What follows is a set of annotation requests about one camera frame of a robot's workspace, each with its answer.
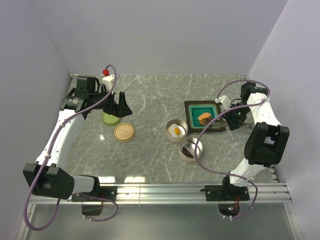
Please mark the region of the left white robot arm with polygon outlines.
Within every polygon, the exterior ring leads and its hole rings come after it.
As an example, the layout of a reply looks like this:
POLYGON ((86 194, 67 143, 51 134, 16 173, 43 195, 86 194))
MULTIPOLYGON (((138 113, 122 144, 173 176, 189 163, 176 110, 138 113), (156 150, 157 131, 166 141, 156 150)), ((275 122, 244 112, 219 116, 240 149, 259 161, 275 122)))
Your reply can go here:
POLYGON ((71 146, 88 114, 93 110, 123 118, 133 112, 120 91, 115 101, 115 75, 109 74, 98 80, 93 76, 78 76, 76 87, 61 101, 58 120, 42 153, 34 163, 27 163, 23 175, 35 196, 66 200, 82 194, 89 201, 101 196, 98 177, 72 176, 65 171, 71 146))

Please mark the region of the orange salmon piece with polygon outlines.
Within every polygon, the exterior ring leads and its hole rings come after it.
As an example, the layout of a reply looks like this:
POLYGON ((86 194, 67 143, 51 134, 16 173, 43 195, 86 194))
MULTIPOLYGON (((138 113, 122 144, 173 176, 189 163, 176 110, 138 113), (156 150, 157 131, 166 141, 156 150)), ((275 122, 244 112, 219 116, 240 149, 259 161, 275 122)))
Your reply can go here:
POLYGON ((199 121, 202 121, 204 119, 210 118, 212 115, 209 112, 202 113, 197 119, 199 121))

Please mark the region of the dark brown sausage piece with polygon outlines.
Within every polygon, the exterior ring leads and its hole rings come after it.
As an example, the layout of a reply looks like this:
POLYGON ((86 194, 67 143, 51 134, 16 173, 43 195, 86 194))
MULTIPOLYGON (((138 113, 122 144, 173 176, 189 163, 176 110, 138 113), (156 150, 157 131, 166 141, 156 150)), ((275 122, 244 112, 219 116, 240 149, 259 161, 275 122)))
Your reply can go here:
POLYGON ((184 156, 186 156, 187 158, 194 158, 194 155, 186 148, 183 147, 181 152, 183 153, 184 156))

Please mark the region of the white egg piece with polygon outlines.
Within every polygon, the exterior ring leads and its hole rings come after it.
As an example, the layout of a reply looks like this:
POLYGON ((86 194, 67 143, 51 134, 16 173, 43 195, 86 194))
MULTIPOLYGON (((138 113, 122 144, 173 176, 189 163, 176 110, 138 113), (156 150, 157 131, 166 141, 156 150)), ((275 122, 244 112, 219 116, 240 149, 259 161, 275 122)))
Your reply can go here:
POLYGON ((173 138, 182 138, 183 136, 186 135, 185 129, 182 126, 175 123, 173 123, 169 127, 169 133, 173 138))

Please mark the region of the tan round lid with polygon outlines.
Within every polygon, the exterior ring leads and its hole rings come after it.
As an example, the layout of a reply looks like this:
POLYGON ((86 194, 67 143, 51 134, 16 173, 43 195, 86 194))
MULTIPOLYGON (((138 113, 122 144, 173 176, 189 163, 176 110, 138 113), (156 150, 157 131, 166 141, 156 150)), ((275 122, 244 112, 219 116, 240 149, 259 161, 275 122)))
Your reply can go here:
POLYGON ((129 123, 120 123, 115 127, 113 135, 119 142, 128 142, 135 136, 135 129, 129 123))

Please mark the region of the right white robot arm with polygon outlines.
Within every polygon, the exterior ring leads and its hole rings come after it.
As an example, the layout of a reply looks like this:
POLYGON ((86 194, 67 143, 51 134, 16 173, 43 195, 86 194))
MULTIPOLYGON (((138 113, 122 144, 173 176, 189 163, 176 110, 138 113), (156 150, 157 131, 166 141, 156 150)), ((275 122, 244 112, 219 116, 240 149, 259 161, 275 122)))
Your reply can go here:
POLYGON ((216 103, 227 112, 223 115, 231 131, 240 128, 247 113, 251 113, 254 126, 244 146, 244 158, 229 175, 223 178, 220 193, 232 200, 243 191, 260 171, 277 165, 283 156, 290 130, 277 120, 270 104, 270 89, 257 81, 247 81, 241 86, 240 102, 233 104, 219 94, 216 103))

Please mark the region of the brown fried cutlet piece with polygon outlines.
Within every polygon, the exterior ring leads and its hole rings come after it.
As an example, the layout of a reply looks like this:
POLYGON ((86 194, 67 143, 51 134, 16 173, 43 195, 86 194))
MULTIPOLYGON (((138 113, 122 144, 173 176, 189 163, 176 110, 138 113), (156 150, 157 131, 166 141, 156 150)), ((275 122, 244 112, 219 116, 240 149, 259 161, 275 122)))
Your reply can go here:
POLYGON ((207 120, 207 119, 202 119, 202 120, 199 121, 199 123, 202 124, 203 126, 206 126, 207 124, 210 123, 210 121, 211 121, 210 119, 209 119, 209 120, 207 120))

